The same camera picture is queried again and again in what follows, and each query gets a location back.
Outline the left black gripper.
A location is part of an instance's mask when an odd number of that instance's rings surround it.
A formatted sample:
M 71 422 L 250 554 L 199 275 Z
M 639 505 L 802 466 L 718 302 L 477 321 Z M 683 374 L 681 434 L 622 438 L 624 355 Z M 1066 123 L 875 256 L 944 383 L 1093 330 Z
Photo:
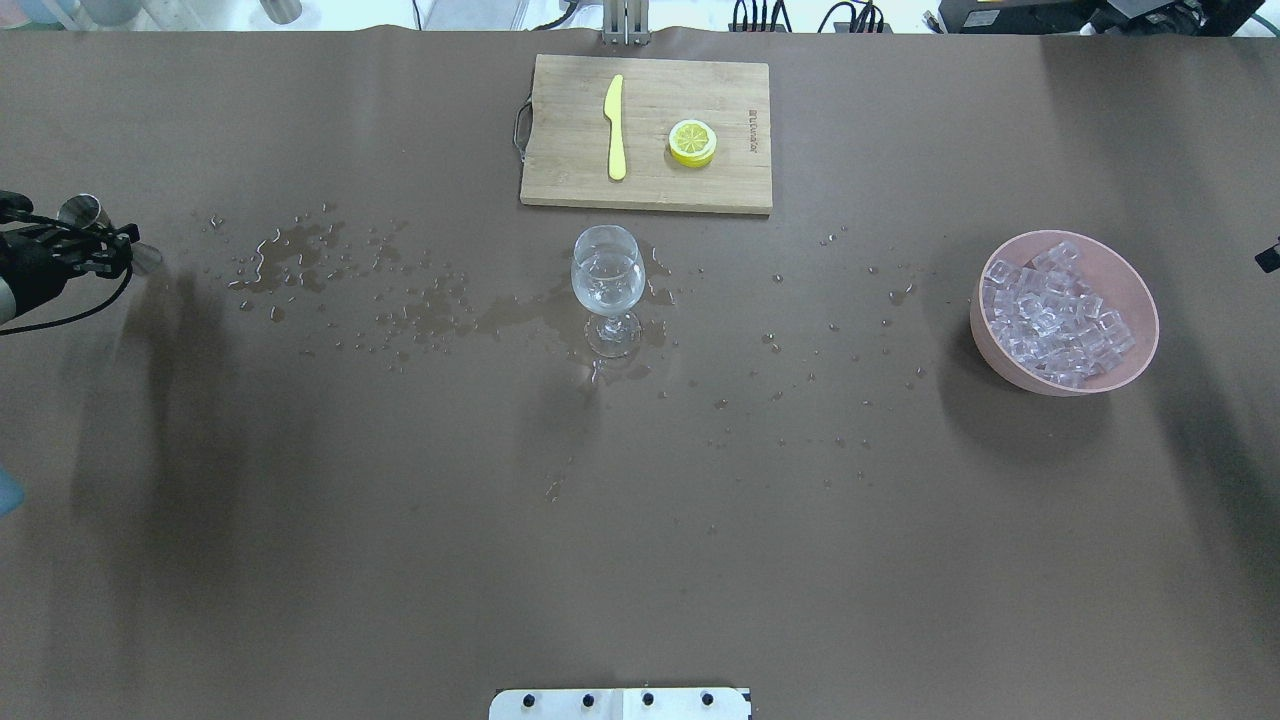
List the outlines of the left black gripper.
M 61 259 L 69 225 L 35 211 L 31 199 L 1 192 L 1 281 L 3 310 L 32 311 L 56 299 L 79 274 Z

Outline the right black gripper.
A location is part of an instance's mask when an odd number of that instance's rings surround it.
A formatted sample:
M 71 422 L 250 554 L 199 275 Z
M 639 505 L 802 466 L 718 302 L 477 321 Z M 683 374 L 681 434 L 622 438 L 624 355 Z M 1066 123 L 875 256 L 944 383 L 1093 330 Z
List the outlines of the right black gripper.
M 1256 265 L 1263 273 L 1275 273 L 1280 270 L 1280 241 L 1276 240 L 1270 247 L 1257 252 L 1254 255 Z

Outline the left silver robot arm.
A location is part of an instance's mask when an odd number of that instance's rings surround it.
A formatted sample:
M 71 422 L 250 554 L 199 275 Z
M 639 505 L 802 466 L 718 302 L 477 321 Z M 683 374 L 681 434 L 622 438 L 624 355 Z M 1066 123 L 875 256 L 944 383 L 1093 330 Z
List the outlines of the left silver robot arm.
M 68 199 L 55 217 L 40 215 L 23 193 L 1 192 L 3 334 L 52 329 L 110 307 L 140 273 L 137 224 L 116 225 L 92 193 Z M 58 299 L 68 282 L 84 275 L 116 281 L 100 304 L 52 322 L 10 327 L 17 318 Z

